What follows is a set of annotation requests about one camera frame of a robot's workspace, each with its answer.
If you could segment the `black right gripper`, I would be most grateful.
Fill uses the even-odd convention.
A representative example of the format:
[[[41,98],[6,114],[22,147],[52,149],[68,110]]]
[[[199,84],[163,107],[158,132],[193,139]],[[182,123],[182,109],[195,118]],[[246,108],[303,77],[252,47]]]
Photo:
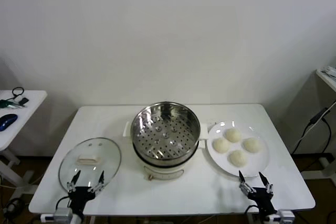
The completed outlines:
[[[259,172],[259,176],[264,188],[253,188],[246,183],[244,176],[239,171],[239,188],[245,195],[249,195],[250,200],[253,200],[257,204],[261,215],[276,214],[277,211],[271,202],[274,195],[273,184],[261,172]]]

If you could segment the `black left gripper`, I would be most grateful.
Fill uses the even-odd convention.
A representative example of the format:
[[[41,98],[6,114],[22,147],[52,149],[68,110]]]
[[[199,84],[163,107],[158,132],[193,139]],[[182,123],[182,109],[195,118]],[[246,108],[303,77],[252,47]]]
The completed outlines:
[[[70,198],[69,207],[73,214],[83,214],[88,201],[95,199],[96,194],[104,188],[104,171],[102,171],[98,183],[94,187],[75,186],[80,176],[80,170],[67,182],[67,191]]]

